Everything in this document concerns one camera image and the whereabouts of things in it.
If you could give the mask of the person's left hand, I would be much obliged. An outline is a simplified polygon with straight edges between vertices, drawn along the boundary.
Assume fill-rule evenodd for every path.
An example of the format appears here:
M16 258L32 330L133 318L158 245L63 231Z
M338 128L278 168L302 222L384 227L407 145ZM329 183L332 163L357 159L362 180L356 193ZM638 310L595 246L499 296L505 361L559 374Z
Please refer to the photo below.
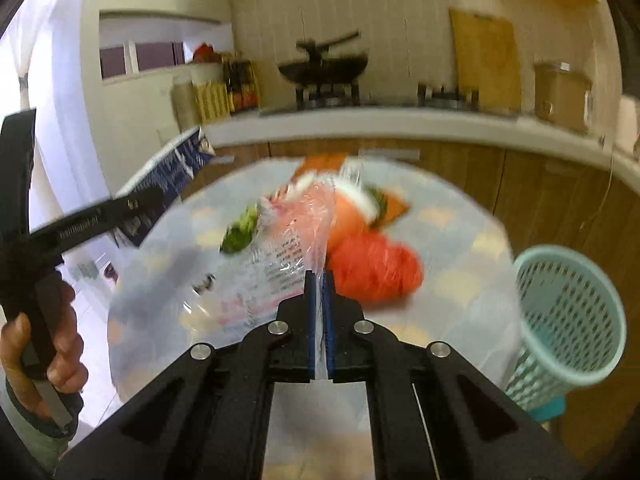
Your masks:
M80 393L89 373L87 367L80 362L84 341L78 334L77 316L72 307L75 291L66 281L61 281L54 296L60 302L60 318L52 336L56 355L48 367L47 376L59 393ZM21 355L29 339L30 322L25 313L4 324L1 331L1 364L17 402L29 413L42 420L49 420L50 410L22 369Z

